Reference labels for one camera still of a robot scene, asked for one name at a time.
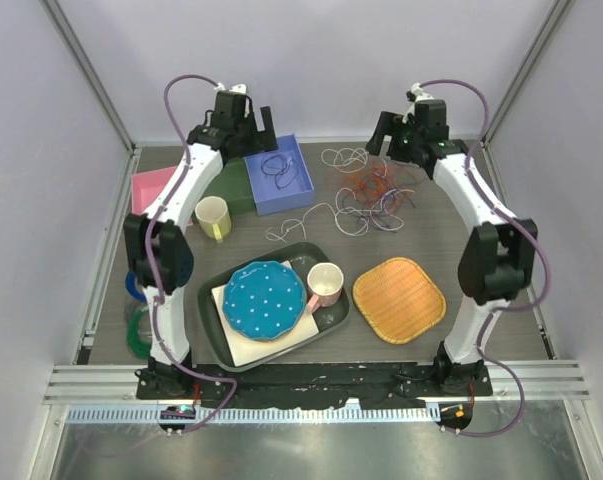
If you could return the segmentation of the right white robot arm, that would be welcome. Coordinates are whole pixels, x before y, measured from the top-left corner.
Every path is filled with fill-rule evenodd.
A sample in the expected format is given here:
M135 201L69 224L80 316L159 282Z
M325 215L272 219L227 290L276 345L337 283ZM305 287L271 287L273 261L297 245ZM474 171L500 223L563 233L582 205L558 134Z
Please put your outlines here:
M496 320L531 282L537 226L517 219L489 188L466 143L450 139L442 100L419 98L405 115L381 112L366 150L423 169L467 228L457 267L463 299L432 371L438 391L456 394L482 367L483 345Z

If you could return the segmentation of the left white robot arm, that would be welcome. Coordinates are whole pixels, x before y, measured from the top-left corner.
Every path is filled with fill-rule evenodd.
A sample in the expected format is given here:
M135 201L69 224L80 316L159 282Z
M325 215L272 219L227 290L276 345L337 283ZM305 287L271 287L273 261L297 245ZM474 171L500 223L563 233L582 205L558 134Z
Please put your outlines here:
M247 86L216 93L207 122L184 137L180 162L143 213L129 214L123 230L127 260L147 300L152 329L151 370L164 369L160 388L186 397L194 385L191 347L185 333L184 287L194 269L185 230L195 206L228 161L278 148L271 109L260 109L259 129Z

